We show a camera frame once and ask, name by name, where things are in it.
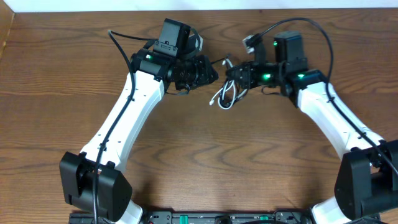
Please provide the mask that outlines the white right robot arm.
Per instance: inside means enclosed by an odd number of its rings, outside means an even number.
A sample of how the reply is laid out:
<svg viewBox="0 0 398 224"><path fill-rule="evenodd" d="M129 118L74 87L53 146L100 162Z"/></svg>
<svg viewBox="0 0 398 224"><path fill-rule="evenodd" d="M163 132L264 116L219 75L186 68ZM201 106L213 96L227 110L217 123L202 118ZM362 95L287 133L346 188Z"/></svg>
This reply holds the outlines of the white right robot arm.
<svg viewBox="0 0 398 224"><path fill-rule="evenodd" d="M310 69L299 32L274 36L275 62L268 62L260 34L243 39L254 60L226 75L243 89L279 87L321 129L341 164L334 195L314 205L308 222L349 223L397 208L397 141L385 141L342 102L318 69Z"/></svg>

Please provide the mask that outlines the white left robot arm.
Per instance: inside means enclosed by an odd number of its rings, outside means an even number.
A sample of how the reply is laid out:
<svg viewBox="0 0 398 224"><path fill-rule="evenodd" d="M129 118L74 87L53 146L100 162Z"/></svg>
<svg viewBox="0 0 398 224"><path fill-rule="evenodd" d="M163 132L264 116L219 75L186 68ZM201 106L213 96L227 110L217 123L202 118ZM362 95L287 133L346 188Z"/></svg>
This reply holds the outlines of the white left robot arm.
<svg viewBox="0 0 398 224"><path fill-rule="evenodd" d="M124 176L132 146L170 85L186 95L218 78L201 53L202 37L191 26L165 19L160 36L125 56L128 74L108 117L78 154L66 152L59 169L67 204L79 209L70 223L139 223L143 209L132 201Z"/></svg>

